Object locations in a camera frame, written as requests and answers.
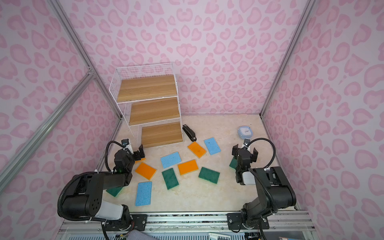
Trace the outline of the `green sponge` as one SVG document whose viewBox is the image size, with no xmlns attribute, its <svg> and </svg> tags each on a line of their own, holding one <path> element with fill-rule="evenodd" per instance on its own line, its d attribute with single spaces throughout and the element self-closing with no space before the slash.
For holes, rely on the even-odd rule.
<svg viewBox="0 0 384 240">
<path fill-rule="evenodd" d="M 236 169 L 236 167 L 237 167 L 237 164 L 238 164 L 238 161 L 237 161 L 237 159 L 235 159 L 235 158 L 232 158 L 232 160 L 231 160 L 231 162 L 230 162 L 230 165 L 229 165 L 229 167 L 235 170 L 235 169 Z"/>
<path fill-rule="evenodd" d="M 173 168 L 163 171 L 162 176 L 164 178 L 167 190 L 170 190 L 179 185 L 178 179 Z"/>
<path fill-rule="evenodd" d="M 219 181 L 220 173 L 205 167 L 201 168 L 199 178 L 208 181 L 213 184 L 217 184 Z"/>
<path fill-rule="evenodd" d="M 106 192 L 113 197 L 117 197 L 123 188 L 124 187 L 116 187 L 116 188 L 112 188 L 112 189 L 107 189 Z"/>
</svg>

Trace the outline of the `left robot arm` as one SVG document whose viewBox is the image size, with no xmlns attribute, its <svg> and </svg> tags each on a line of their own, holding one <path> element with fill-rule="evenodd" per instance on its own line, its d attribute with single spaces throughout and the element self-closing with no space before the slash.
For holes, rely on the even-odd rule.
<svg viewBox="0 0 384 240">
<path fill-rule="evenodd" d="M 73 222 L 100 222 L 104 232 L 134 230 L 135 220 L 129 207 L 104 201 L 103 192 L 128 186 L 133 177 L 133 167 L 145 158 L 145 152 L 142 145 L 133 151 L 128 139 L 118 145 L 121 149 L 115 153 L 113 169 L 105 160 L 107 171 L 75 175 L 64 186 L 57 203 L 57 212 L 61 218 Z"/>
</svg>

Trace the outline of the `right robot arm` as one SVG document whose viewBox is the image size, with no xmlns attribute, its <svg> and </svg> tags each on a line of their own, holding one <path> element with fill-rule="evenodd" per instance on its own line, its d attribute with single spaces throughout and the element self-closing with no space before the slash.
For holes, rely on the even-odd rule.
<svg viewBox="0 0 384 240">
<path fill-rule="evenodd" d="M 266 141 L 273 149 L 271 160 L 263 168 L 251 167 L 257 161 L 259 152 L 256 149 L 251 152 L 250 147 L 257 141 Z M 271 167 L 276 157 L 276 147 L 272 141 L 266 138 L 244 139 L 241 147 L 233 146 L 232 155 L 236 161 L 236 182 L 242 186 L 256 186 L 257 197 L 245 203 L 239 213 L 227 214 L 228 228 L 234 233 L 258 230 L 263 234 L 264 230 L 270 228 L 269 216 L 296 205 L 296 194 L 282 168 Z"/>
</svg>

